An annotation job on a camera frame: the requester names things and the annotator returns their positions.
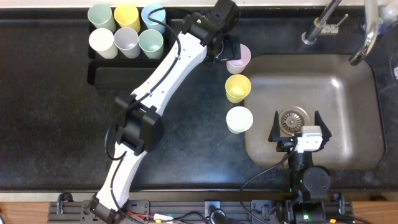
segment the stainless steel sink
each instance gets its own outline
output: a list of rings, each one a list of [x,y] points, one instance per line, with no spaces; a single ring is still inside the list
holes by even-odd
[[[288,135],[314,125],[318,110],[333,137],[313,154],[314,163],[331,169],[377,165],[384,141],[373,72],[366,62],[351,66],[348,59],[349,55],[264,55],[251,60],[244,74],[252,89],[244,105],[254,117],[246,131],[246,150],[254,162],[269,167],[284,155],[267,140],[275,111],[284,117],[281,133]]]

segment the light blue cup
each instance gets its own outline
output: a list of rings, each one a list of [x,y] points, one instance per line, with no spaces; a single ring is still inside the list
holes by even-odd
[[[150,4],[148,6],[146,6],[142,12],[141,12],[141,17],[142,20],[145,22],[145,25],[148,27],[148,29],[154,29],[159,31],[161,34],[164,33],[164,31],[166,30],[166,27],[158,24],[157,22],[152,22],[148,19],[148,14],[153,11],[154,9],[158,9],[158,8],[162,8],[163,6],[161,6],[160,4]],[[166,11],[165,10],[160,10],[157,11],[155,13],[153,13],[152,15],[150,15],[151,18],[156,19],[160,22],[166,23]]]

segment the sink drain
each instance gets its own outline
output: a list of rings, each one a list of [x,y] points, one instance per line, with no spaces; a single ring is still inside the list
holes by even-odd
[[[300,132],[301,127],[308,125],[308,122],[308,114],[298,106],[286,108],[279,114],[279,126],[284,133],[289,135]]]

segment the chrome faucet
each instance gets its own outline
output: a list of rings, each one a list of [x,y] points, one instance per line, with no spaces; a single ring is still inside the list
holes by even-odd
[[[348,17],[346,16],[337,25],[326,24],[330,15],[335,11],[341,0],[332,0],[322,12],[321,16],[315,18],[308,32],[302,34],[305,44],[314,44],[318,35],[337,34],[338,26]],[[363,46],[358,52],[349,58],[351,65],[359,64],[370,53],[379,31],[379,13],[377,11],[377,0],[364,0],[366,15],[366,34]]]

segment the plastic cup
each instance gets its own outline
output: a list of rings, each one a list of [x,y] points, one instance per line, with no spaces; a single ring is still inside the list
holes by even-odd
[[[114,10],[114,19],[121,27],[130,27],[139,32],[141,25],[139,23],[138,9],[133,4],[123,4]]]
[[[230,60],[226,62],[226,69],[232,74],[240,74],[248,65],[251,59],[251,53],[248,47],[241,44],[241,59]]]
[[[159,9],[162,8],[163,6],[161,6],[160,4],[150,4],[148,6],[146,6],[142,12],[141,12],[141,17],[142,20],[145,22],[145,25],[148,27],[148,29],[154,29],[159,31],[161,34],[164,33],[164,31],[166,30],[166,27],[164,27],[163,25],[158,24],[157,22],[153,22],[150,21],[148,19],[148,14],[155,10],[155,9]],[[157,21],[166,23],[166,11],[165,10],[160,10],[157,12],[154,12],[152,15],[150,15],[150,18],[152,19],[156,19]]]
[[[88,43],[92,49],[106,59],[114,58],[118,54],[118,48],[114,44],[113,34],[108,29],[99,28],[94,30],[90,34]]]
[[[163,36],[157,30],[142,32],[138,44],[150,59],[159,59],[163,55]]]
[[[250,80],[244,75],[231,75],[225,82],[226,97],[231,103],[239,103],[251,90]]]
[[[121,28],[114,34],[114,44],[128,58],[136,58],[141,50],[138,46],[138,34],[132,28]]]
[[[116,30],[112,9],[107,4],[95,4],[88,10],[87,17],[97,28],[105,28],[111,32]]]
[[[236,106],[226,114],[226,124],[232,133],[239,134],[251,127],[253,124],[253,115],[247,108]]]

